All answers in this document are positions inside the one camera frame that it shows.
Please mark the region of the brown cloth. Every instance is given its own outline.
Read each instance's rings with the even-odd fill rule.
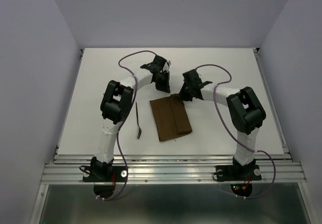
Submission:
[[[178,94],[152,100],[150,105],[161,142],[192,132],[185,105]]]

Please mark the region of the white table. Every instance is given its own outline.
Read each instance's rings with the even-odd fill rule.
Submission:
[[[252,49],[235,48],[145,48],[171,60],[171,93],[178,93],[182,73],[206,63],[220,64],[232,74],[231,88],[252,87],[262,103],[267,118],[257,137],[257,150],[270,154],[283,154],[280,136],[265,93],[264,85]],[[130,74],[118,67],[120,58],[142,48],[87,48],[85,49],[75,89],[72,95],[63,133],[59,143],[59,155],[93,155],[96,151],[102,117],[100,103],[110,80],[122,80]],[[123,65],[136,71],[153,55],[143,53],[123,61]],[[202,81],[220,82],[228,79],[225,72],[214,67],[198,69]],[[187,136],[159,142],[149,100],[168,94],[155,90],[154,84],[142,88],[137,94],[139,121],[142,128],[140,140],[136,139],[137,125],[133,107],[120,132],[120,144],[125,155],[179,156],[179,155],[233,155],[236,143],[222,126],[213,102],[193,100],[185,102],[193,132]],[[229,129],[236,134],[229,111],[219,106]],[[119,154],[115,145],[114,153]]]

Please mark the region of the dark gray floor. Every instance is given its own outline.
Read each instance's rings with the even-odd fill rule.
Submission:
[[[267,187],[255,185],[254,194]],[[50,186],[40,223],[309,223],[297,184],[275,184],[255,200],[236,199],[217,188],[127,186],[122,198],[102,202],[95,200],[92,186]]]

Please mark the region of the brown towel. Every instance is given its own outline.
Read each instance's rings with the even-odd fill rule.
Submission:
[[[150,101],[150,105],[161,142],[192,132],[185,105],[177,94]]]

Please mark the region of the wall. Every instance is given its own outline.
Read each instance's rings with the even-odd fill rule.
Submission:
[[[81,47],[259,47],[287,0],[55,0]]]
[[[0,222],[28,223],[79,47],[54,0],[0,0]]]
[[[322,213],[322,0],[289,0],[260,58],[285,137]]]

